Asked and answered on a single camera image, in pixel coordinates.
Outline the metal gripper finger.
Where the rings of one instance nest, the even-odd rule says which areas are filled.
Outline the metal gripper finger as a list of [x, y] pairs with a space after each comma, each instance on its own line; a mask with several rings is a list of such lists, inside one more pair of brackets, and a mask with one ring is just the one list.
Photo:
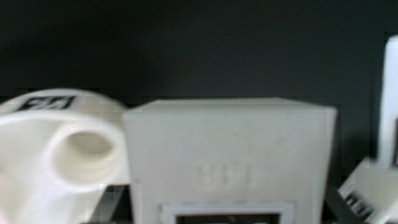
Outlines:
[[126, 224], [128, 220], [119, 216], [119, 205], [126, 193], [125, 185], [109, 185], [89, 220], [82, 224]]

